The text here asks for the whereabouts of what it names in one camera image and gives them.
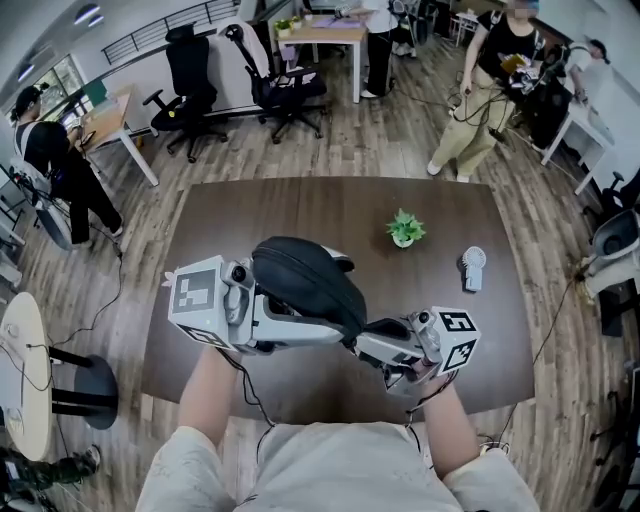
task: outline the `light fixture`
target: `light fixture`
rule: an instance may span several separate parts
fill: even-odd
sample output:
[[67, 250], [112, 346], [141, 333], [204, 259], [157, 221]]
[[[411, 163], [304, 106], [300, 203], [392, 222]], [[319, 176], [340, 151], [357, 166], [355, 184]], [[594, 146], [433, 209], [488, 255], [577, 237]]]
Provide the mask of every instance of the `light fixture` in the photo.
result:
[[89, 21], [89, 25], [88, 25], [89, 28], [95, 27], [103, 19], [104, 19], [104, 16], [102, 14], [98, 14], [98, 15], [94, 16], [93, 18], [91, 18], [91, 21]]
[[74, 25], [78, 23], [82, 23], [85, 20], [88, 20], [100, 10], [100, 6], [96, 4], [87, 4], [80, 8], [78, 14], [76, 14], [76, 21], [73, 22]]
[[25, 62], [20, 67], [20, 75], [18, 75], [18, 82], [22, 82], [33, 71], [33, 64]]

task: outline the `white fan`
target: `white fan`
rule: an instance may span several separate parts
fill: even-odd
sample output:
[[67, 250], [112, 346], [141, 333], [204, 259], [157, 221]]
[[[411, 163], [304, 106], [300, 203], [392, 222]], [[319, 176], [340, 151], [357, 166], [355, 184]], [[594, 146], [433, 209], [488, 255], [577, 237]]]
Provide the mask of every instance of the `white fan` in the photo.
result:
[[462, 264], [467, 269], [465, 288], [470, 292], [482, 289], [482, 269], [487, 264], [487, 255], [480, 247], [469, 247], [462, 255]]

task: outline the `window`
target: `window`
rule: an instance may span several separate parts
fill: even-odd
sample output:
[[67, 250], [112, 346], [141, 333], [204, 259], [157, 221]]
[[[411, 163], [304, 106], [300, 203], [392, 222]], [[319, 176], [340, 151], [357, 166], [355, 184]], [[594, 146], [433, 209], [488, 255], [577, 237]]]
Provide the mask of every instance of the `window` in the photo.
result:
[[[48, 121], [60, 121], [68, 127], [74, 119], [82, 116], [82, 114], [93, 108], [93, 105], [91, 105], [91, 102], [86, 95], [79, 97], [75, 102], [75, 107], [71, 109], [67, 108], [66, 100], [68, 100], [70, 96], [74, 95], [74, 93], [80, 91], [83, 86], [80, 73], [78, 73], [78, 70], [69, 55], [42, 75], [35, 85], [39, 87], [43, 83], [49, 84], [49, 88], [42, 93], [41, 97], [42, 119]], [[60, 103], [63, 102], [63, 105], [56, 108], [57, 105], [60, 105]], [[13, 106], [11, 107], [7, 117], [10, 117], [11, 110], [13, 110]]]

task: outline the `white desk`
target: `white desk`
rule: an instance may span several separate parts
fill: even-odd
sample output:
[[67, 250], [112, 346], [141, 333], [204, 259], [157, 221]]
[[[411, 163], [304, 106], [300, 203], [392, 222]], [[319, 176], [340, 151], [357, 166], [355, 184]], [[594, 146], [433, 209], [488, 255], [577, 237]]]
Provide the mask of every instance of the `white desk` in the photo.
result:
[[314, 28], [312, 25], [324, 18], [333, 16], [314, 16], [310, 21], [303, 21], [302, 28], [294, 30], [290, 36], [278, 38], [280, 50], [287, 45], [312, 44], [313, 62], [318, 63], [318, 44], [343, 44], [349, 45], [353, 50], [353, 102], [360, 103], [360, 88], [362, 79], [360, 70], [362, 67], [360, 54], [362, 40], [367, 30], [360, 28]]
[[124, 129], [127, 109], [133, 96], [133, 86], [122, 88], [116, 92], [114, 96], [117, 103], [116, 105], [111, 106], [111, 108], [98, 105], [98, 107], [83, 117], [85, 133], [96, 132], [93, 139], [91, 139], [84, 149], [89, 153], [101, 144], [119, 138], [144, 175], [151, 182], [151, 185], [155, 187], [158, 184], [158, 178]]
[[[591, 137], [598, 143], [598, 145], [602, 148], [600, 158], [598, 159], [596, 165], [593, 166], [593, 169], [589, 171], [578, 188], [575, 190], [576, 195], [580, 194], [585, 189], [587, 184], [593, 179], [595, 174], [601, 170], [602, 164], [606, 161], [606, 158], [604, 158], [605, 155], [613, 151], [615, 146], [615, 141], [613, 140], [613, 137], [610, 133], [607, 136], [593, 126], [590, 119], [591, 115], [593, 114], [590, 115], [589, 112], [589, 108], [583, 106], [581, 103], [572, 101], [569, 105], [569, 112], [567, 113], [567, 117], [565, 118], [565, 121], [562, 124], [560, 131], [558, 132], [558, 135], [556, 136], [551, 146], [549, 146], [546, 153], [544, 154], [544, 157], [542, 158], [542, 165], [547, 165], [549, 163], [549, 160], [551, 160], [551, 155], [553, 155], [555, 150], [558, 148], [560, 141], [564, 138], [567, 130], [572, 123], [577, 124], [589, 135], [589, 137]], [[584, 157], [582, 157], [578, 165], [582, 165], [583, 163]]]
[[456, 37], [456, 46], [460, 46], [460, 38], [464, 30], [475, 34], [478, 29], [478, 17], [475, 14], [459, 12], [456, 14], [458, 18], [458, 36]]

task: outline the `black shirt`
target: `black shirt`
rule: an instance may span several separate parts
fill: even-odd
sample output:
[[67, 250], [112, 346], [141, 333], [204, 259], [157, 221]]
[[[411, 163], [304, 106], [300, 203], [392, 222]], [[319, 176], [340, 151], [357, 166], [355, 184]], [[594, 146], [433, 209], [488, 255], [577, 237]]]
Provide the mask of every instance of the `black shirt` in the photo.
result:
[[[18, 126], [16, 140], [22, 150], [22, 134], [29, 123]], [[67, 131], [60, 123], [44, 121], [38, 123], [31, 130], [24, 159], [33, 165], [42, 174], [51, 169], [58, 170], [83, 162], [82, 155], [75, 148], [69, 150]]]
[[507, 15], [504, 13], [492, 29], [491, 18], [494, 16], [494, 12], [485, 12], [478, 17], [478, 23], [489, 30], [489, 35], [478, 58], [478, 66], [492, 77], [506, 81], [509, 75], [500, 66], [502, 62], [517, 54], [527, 57], [533, 62], [536, 56], [536, 41], [540, 43], [542, 38], [535, 29], [526, 36], [515, 35], [511, 31]]

